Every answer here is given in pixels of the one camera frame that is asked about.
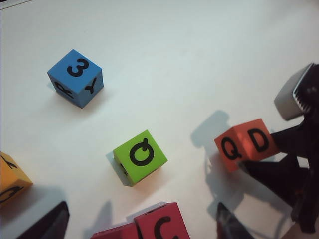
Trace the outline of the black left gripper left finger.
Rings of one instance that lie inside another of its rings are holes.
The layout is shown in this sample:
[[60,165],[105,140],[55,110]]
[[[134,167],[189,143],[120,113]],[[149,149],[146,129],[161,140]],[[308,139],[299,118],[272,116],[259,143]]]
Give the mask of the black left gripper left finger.
[[69,222],[69,209],[66,201],[61,201],[18,239],[63,239]]

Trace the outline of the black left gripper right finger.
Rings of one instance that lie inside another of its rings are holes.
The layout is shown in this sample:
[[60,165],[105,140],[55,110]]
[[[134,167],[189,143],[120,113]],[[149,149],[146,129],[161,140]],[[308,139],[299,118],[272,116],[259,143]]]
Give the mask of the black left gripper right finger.
[[221,202],[217,206],[216,222],[218,239],[244,239],[246,237],[245,228]]

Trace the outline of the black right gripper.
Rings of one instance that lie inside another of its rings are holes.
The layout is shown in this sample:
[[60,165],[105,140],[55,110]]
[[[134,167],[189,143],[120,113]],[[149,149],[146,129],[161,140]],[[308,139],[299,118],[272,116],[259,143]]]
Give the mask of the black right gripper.
[[[294,90],[304,120],[271,134],[279,152],[292,154],[279,162],[245,160],[239,168],[266,186],[289,206],[304,233],[314,233],[319,215],[319,66],[311,64]],[[300,167],[297,157],[308,160]]]

